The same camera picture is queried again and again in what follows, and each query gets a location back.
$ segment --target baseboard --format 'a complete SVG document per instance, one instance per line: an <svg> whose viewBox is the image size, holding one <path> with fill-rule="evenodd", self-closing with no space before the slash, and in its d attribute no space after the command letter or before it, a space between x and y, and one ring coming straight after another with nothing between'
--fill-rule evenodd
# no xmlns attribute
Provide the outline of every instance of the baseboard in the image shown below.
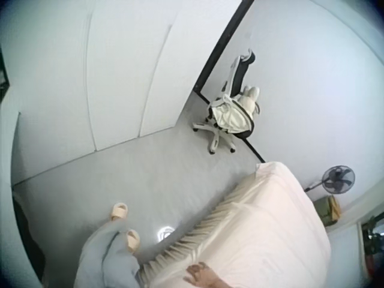
<svg viewBox="0 0 384 288"><path fill-rule="evenodd" d="M193 92L195 92L206 104L209 104L209 100L205 98L205 96L200 91L193 90ZM251 149L253 154L256 155L256 157L260 160L261 163L265 163L263 157L261 157L261 155L256 151L256 149L251 145L251 143L247 139L244 139L243 142L248 146L248 148Z"/></svg>

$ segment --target chair base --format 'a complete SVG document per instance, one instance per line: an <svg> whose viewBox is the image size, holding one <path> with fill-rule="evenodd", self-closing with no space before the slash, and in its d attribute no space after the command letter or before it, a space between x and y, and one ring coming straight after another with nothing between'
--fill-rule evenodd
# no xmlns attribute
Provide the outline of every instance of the chair base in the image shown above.
<svg viewBox="0 0 384 288"><path fill-rule="evenodd" d="M193 131L195 132L197 130L206 130L214 134L214 138L212 139L211 145L209 146L209 153L211 155L216 153L216 149L217 149L220 138L222 138L229 145L231 153L236 152L236 146L233 142L231 134L227 134L219 130L218 128L213 127L212 125L206 124L206 123L193 123L192 126L193 126Z"/></svg>

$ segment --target electric fan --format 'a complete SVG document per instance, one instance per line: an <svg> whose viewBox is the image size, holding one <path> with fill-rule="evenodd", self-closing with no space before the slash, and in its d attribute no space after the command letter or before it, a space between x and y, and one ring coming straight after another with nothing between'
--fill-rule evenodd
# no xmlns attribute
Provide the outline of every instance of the electric fan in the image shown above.
<svg viewBox="0 0 384 288"><path fill-rule="evenodd" d="M355 173L347 166L335 166L328 169L320 182L309 186L304 192L308 192L317 186L323 185L331 194L343 194L350 190L355 183Z"/></svg>

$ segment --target beige slipper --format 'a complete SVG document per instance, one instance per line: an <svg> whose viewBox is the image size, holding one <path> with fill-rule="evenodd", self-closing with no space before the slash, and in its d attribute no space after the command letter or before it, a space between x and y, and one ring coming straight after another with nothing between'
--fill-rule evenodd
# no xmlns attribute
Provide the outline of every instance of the beige slipper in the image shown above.
<svg viewBox="0 0 384 288"><path fill-rule="evenodd" d="M129 230L127 232L128 250L131 253L135 253L140 246L140 236L135 230Z"/></svg>
<svg viewBox="0 0 384 288"><path fill-rule="evenodd" d="M128 214L128 207L124 203L117 203L113 206L112 213L110 215L111 219L121 218L125 219Z"/></svg>

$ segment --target grey pants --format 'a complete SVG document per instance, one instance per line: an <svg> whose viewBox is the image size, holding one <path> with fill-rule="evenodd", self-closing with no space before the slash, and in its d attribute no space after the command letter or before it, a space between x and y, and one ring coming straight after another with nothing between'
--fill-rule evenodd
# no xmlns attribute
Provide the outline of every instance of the grey pants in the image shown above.
<svg viewBox="0 0 384 288"><path fill-rule="evenodd" d="M137 259L128 251L125 219L111 221L85 243L74 288L139 288Z"/></svg>

